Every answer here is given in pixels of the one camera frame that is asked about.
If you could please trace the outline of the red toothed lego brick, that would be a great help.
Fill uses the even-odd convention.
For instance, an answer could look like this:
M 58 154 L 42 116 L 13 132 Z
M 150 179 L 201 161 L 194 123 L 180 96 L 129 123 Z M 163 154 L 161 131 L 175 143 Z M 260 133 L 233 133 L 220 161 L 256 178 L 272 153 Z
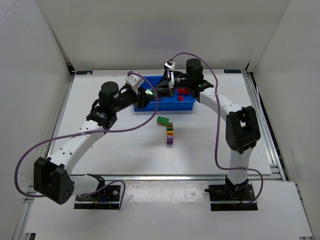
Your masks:
M 178 88 L 177 89 L 177 93 L 179 94 L 179 95 L 189 95 L 190 94 L 190 91 L 189 91 L 189 89 L 188 88 Z

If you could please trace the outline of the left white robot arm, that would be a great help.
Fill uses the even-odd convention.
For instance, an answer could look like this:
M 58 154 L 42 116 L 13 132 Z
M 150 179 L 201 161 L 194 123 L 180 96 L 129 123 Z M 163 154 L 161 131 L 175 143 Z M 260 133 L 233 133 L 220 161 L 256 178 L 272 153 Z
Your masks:
M 69 135 L 66 144 L 47 158 L 39 157 L 34 163 L 34 190 L 62 205 L 71 196 L 98 196 L 106 188 L 102 177 L 88 173 L 72 176 L 72 171 L 84 154 L 100 140 L 117 121 L 117 113 L 131 105 L 145 108 L 157 99 L 154 88 L 133 89 L 128 83 L 122 88 L 114 81 L 102 84 L 98 99 L 79 131 Z

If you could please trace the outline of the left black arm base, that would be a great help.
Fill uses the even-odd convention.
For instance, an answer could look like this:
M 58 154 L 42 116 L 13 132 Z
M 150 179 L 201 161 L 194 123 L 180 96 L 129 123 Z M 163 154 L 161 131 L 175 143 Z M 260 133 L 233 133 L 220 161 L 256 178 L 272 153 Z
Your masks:
M 76 210 L 119 210 L 122 206 L 126 184 L 122 180 L 103 181 L 98 188 L 104 189 L 92 195 L 75 197 L 73 208 Z

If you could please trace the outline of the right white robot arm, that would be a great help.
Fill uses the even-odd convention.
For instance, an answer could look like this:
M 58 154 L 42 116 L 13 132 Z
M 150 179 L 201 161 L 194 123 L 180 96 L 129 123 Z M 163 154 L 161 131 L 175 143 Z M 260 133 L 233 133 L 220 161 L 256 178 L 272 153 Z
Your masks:
M 175 70 L 169 59 L 164 64 L 164 73 L 155 86 L 160 97 L 172 96 L 176 88 L 188 88 L 190 95 L 200 104 L 217 113 L 217 124 L 225 122 L 225 140 L 230 148 L 229 167 L 225 183 L 213 188 L 213 192 L 225 200 L 234 200 L 249 189 L 249 160 L 257 141 L 261 138 L 257 114 L 252 106 L 238 105 L 218 93 L 218 84 L 207 81 L 203 74 L 204 62 L 190 58 L 186 72 Z

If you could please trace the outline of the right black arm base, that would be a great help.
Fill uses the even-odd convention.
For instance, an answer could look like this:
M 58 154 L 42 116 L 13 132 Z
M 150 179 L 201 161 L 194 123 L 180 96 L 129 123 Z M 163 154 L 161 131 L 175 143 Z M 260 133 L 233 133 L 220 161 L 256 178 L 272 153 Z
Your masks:
M 225 184 L 212 184 L 204 190 L 209 194 L 212 212 L 257 211 L 253 186 L 249 184 L 245 190 L 232 193 Z

